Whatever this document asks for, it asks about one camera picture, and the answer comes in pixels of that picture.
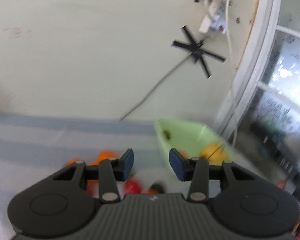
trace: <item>white wall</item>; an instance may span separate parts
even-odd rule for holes
[[[230,8],[236,64],[256,2]],[[184,25],[199,39],[203,11],[193,0],[0,0],[0,111],[117,119],[186,56],[171,43],[186,41]],[[204,48],[228,57],[225,36]],[[230,76],[228,62],[206,60],[209,79],[188,60],[129,119],[212,123]]]

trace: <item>yellow fruit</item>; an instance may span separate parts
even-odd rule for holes
[[[209,162],[223,162],[227,160],[227,155],[225,154],[223,145],[220,144],[210,144],[202,149],[200,152],[200,157],[205,158]]]

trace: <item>green plastic bowl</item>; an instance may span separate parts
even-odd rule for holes
[[[162,158],[169,167],[171,148],[182,149],[189,158],[192,158],[199,157],[203,148],[216,143],[224,145],[224,153],[228,160],[233,161],[235,159],[231,147],[205,124],[187,122],[177,118],[162,118],[154,123],[154,129],[157,133]],[[215,162],[210,164],[221,165],[221,163]]]

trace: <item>red tomato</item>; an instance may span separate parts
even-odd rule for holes
[[[97,183],[98,183],[97,180],[88,179],[86,191],[90,196],[94,196],[94,189],[95,189]]]
[[[127,180],[123,185],[123,191],[125,194],[140,194],[142,191],[142,187],[140,183],[135,179]]]

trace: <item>electrical cord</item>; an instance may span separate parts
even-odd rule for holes
[[[209,12],[209,0],[204,0],[203,4],[204,4],[204,9],[206,10],[207,17],[209,18],[210,21],[215,22],[213,16]]]
[[[138,102],[136,103],[129,111],[127,111],[123,116],[120,117],[119,121],[124,120],[129,114],[131,114],[134,110],[136,110],[144,101],[146,101],[149,96],[157,89],[157,87],[168,77],[172,72],[174,72],[182,63],[184,63],[191,54],[185,57],[183,60],[178,62],[171,70],[169,70],[155,85],[151,88],[151,90]]]
[[[236,112],[236,106],[234,102],[234,89],[233,89],[233,82],[235,78],[235,70],[233,69],[233,59],[232,59],[232,43],[231,43],[231,37],[230,37],[230,31],[229,31],[229,5],[230,0],[226,0],[226,36],[227,36],[227,42],[228,42],[228,49],[229,49],[229,65],[230,65],[230,71],[231,71],[231,85],[230,85],[230,96],[232,101],[232,111],[233,111],[233,117],[234,117],[234,135],[232,140],[232,146],[235,146],[235,143],[237,141],[238,137],[238,116]]]

